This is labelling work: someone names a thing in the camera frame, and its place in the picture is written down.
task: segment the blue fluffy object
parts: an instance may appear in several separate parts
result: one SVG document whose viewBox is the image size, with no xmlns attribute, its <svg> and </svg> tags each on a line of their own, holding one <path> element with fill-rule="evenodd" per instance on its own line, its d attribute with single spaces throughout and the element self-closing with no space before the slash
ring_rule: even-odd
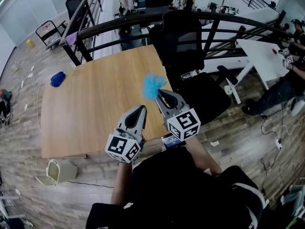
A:
<svg viewBox="0 0 305 229">
<path fill-rule="evenodd" d="M 58 72 L 56 75 L 52 76 L 51 86 L 59 87 L 65 78 L 66 78 L 66 75 L 64 74 L 64 72 L 62 72 L 62 71 Z"/>
<path fill-rule="evenodd" d="M 158 90 L 164 85 L 166 81 L 163 76 L 149 73 L 144 79 L 143 96 L 149 100 L 155 100 L 159 94 Z"/>
</svg>

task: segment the white desk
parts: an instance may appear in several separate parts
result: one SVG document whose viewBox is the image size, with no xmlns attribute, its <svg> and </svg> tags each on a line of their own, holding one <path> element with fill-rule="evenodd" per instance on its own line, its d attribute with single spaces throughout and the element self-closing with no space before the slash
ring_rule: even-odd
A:
<svg viewBox="0 0 305 229">
<path fill-rule="evenodd" d="M 237 103 L 240 104 L 241 101 L 235 87 L 253 67 L 257 70 L 266 90 L 269 89 L 267 81 L 283 77 L 289 71 L 283 67 L 284 57 L 281 54 L 274 54 L 272 51 L 272 49 L 275 49 L 277 52 L 280 50 L 276 44 L 243 39 L 238 39 L 237 42 L 248 55 L 250 61 L 237 76 L 238 83 L 236 85 L 227 80 Z"/>
</svg>

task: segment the person's hand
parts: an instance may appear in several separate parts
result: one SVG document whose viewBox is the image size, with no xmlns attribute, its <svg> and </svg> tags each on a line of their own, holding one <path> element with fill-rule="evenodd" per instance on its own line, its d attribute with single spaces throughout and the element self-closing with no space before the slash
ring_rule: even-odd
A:
<svg viewBox="0 0 305 229">
<path fill-rule="evenodd" d="M 286 66 L 286 68 L 287 68 L 288 70 L 292 70 L 292 69 L 293 69 L 293 67 L 294 67 L 294 66 L 293 66 L 292 64 L 290 64 L 290 63 L 289 63 L 289 64 L 287 64 L 287 66 Z"/>
</svg>

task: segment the phone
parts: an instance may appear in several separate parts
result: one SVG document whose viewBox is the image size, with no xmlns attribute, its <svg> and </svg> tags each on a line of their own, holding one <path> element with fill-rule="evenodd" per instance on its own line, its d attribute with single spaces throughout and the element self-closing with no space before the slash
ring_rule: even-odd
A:
<svg viewBox="0 0 305 229">
<path fill-rule="evenodd" d="M 175 135 L 172 133 L 169 133 L 163 137 L 161 137 L 162 142 L 164 143 L 166 149 L 168 148 L 174 148 L 174 147 L 181 147 L 186 144 L 185 141 L 180 141 L 179 138 L 177 138 Z"/>
</svg>

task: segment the white waste bin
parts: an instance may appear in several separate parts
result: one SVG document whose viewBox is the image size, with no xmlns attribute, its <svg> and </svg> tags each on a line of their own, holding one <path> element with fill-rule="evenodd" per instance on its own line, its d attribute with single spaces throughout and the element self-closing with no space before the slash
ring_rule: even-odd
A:
<svg viewBox="0 0 305 229">
<path fill-rule="evenodd" d="M 37 176 L 36 179 L 49 186 L 74 180 L 76 175 L 77 166 L 69 160 L 51 159 L 47 167 L 47 176 Z"/>
</svg>

